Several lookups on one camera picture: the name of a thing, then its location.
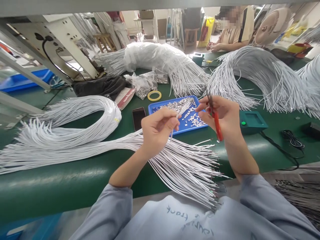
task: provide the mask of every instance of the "red pliers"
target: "red pliers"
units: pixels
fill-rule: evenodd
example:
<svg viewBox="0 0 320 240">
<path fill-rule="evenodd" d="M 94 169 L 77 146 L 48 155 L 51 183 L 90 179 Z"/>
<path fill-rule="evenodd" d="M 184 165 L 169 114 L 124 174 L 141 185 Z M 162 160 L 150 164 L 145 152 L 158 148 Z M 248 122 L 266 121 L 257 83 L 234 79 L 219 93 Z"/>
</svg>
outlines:
<svg viewBox="0 0 320 240">
<path fill-rule="evenodd" d="M 220 124 L 219 124 L 219 115 L 218 112 L 214 112 L 214 108 L 213 108 L 213 101 L 212 101 L 212 97 L 211 95 L 208 95 L 208 102 L 207 105 L 209 105 L 210 107 L 210 115 L 214 118 L 214 123 L 216 125 L 216 131 L 217 131 L 217 138 L 219 140 L 219 142 L 223 141 L 223 136 L 222 136 L 222 132 L 221 132 L 221 128 L 220 128 Z"/>
</svg>

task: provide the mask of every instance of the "green workbench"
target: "green workbench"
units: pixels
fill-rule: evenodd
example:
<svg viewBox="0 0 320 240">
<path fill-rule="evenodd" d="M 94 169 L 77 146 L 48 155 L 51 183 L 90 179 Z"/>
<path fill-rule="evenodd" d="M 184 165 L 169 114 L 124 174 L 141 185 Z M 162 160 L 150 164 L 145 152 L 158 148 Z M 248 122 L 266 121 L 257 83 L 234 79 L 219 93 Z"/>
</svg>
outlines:
<svg viewBox="0 0 320 240">
<path fill-rule="evenodd" d="M 205 58 L 212 60 L 218 55 L 221 54 L 209 53 L 206 54 Z M 293 69 L 299 69 L 304 64 L 305 62 L 298 61 L 293 64 Z M 147 72 L 147 70 L 139 69 L 136 71 L 137 74 L 143 72 Z M 250 92 L 252 94 L 261 94 L 261 91 L 246 79 L 241 78 L 238 83 L 243 89 L 254 88 L 255 90 Z M 159 85 L 158 89 L 162 93 L 161 101 L 174 98 L 173 94 L 169 97 L 169 84 Z M 43 108 L 45 105 L 54 104 L 61 99 L 73 97 L 74 92 L 70 89 L 64 89 L 44 94 L 43 90 L 35 88 L 32 91 L 29 90 L 27 94 L 17 92 L 13 96 Z M 117 139 L 132 133 L 134 131 L 132 110 L 144 107 L 147 111 L 148 105 L 151 103 L 148 99 L 142 101 L 134 96 L 122 111 L 122 120 L 118 128 L 106 140 Z M 285 142 L 279 132 L 283 129 L 290 129 L 297 137 L 301 138 L 306 147 L 305 158 L 299 160 L 300 164 L 320 161 L 320 142 L 306 137 L 300 131 L 301 125 L 310 121 L 320 124 L 320 121 L 297 111 L 270 114 L 263 109 L 262 105 L 258 106 L 256 110 L 260 112 L 269 125 L 265 134 L 293 155 L 299 155 L 300 152 L 292 148 L 288 142 Z M 66 124 L 65 127 L 86 128 L 97 121 L 101 115 L 102 112 L 96 112 Z M 12 141 L 16 132 L 16 129 L 0 130 L 0 148 Z M 212 142 L 216 142 L 217 139 L 216 134 L 209 127 L 181 133 L 175 135 L 174 138 L 188 144 L 196 144 L 209 138 L 213 138 Z M 245 140 L 261 172 L 293 166 L 289 159 L 259 134 L 245 136 Z M 229 177 L 234 177 L 224 144 L 217 143 L 213 149 L 220 157 L 220 171 Z M 1 175 L 0 224 L 91 206 L 108 183 L 112 173 L 132 154 L 133 152 L 130 150 L 112 150 L 89 159 Z M 169 191 L 149 164 L 142 169 L 132 186 L 132 190 L 134 198 Z"/>
</svg>

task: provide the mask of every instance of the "green box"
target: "green box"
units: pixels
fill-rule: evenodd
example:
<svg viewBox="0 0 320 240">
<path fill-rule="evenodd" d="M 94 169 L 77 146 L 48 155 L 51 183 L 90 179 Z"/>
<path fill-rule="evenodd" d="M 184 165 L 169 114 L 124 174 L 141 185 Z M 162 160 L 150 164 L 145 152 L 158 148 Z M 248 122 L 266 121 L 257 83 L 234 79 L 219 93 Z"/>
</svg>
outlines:
<svg viewBox="0 0 320 240">
<path fill-rule="evenodd" d="M 199 67 L 202 66 L 202 62 L 204 59 L 204 55 L 202 53 L 194 53 L 192 57 L 192 61 L 197 64 Z"/>
<path fill-rule="evenodd" d="M 251 135 L 267 129 L 268 125 L 259 112 L 240 111 L 240 128 L 243 135 Z"/>
</svg>

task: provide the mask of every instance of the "stool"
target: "stool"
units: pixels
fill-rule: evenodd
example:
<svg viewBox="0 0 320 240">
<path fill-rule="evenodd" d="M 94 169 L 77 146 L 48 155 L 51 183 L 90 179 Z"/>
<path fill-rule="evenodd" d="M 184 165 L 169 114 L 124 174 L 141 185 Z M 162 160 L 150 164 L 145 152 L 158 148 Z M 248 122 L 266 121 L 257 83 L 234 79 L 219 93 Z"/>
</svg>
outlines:
<svg viewBox="0 0 320 240">
<path fill-rule="evenodd" d="M 93 35 L 93 37 L 96 39 L 97 43 L 98 43 L 98 47 L 100 48 L 101 53 L 103 53 L 103 50 L 105 49 L 107 52 L 115 52 L 117 51 L 116 46 L 114 45 L 110 34 L 106 33 L 106 34 L 100 34 L 100 35 Z"/>
<path fill-rule="evenodd" d="M 184 47 L 193 46 L 194 49 L 197 48 L 197 34 L 199 28 L 196 29 L 185 29 L 186 36 L 184 38 Z"/>
</svg>

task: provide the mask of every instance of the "smartphone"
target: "smartphone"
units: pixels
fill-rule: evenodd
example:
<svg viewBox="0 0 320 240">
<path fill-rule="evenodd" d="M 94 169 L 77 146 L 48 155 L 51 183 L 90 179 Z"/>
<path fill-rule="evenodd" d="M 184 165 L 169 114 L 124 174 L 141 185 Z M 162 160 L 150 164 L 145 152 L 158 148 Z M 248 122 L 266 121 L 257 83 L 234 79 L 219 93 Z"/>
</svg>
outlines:
<svg viewBox="0 0 320 240">
<path fill-rule="evenodd" d="M 134 130 L 138 131 L 141 129 L 141 120 L 146 117 L 146 111 L 144 110 L 144 107 L 137 108 L 132 110 L 132 117 L 133 117 L 133 125 Z"/>
</svg>

